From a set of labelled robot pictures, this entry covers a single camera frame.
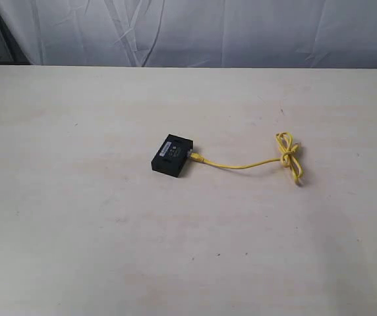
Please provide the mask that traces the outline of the small black box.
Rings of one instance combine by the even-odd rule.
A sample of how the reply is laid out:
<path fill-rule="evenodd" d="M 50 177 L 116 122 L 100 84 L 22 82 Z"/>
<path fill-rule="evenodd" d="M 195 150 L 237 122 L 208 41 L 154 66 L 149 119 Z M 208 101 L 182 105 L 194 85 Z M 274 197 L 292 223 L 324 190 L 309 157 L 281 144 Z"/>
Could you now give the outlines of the small black box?
<path fill-rule="evenodd" d="M 151 161 L 152 170 L 178 178 L 193 147 L 192 140 L 169 134 Z"/>

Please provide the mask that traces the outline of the white backdrop curtain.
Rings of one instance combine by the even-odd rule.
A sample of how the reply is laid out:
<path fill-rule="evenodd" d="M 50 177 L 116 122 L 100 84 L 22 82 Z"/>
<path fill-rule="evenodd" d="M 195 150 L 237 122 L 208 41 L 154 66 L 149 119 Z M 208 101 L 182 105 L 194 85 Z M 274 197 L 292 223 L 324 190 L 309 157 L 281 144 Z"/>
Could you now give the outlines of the white backdrop curtain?
<path fill-rule="evenodd" d="M 34 65 L 377 68 L 377 1 L 0 1 Z"/>

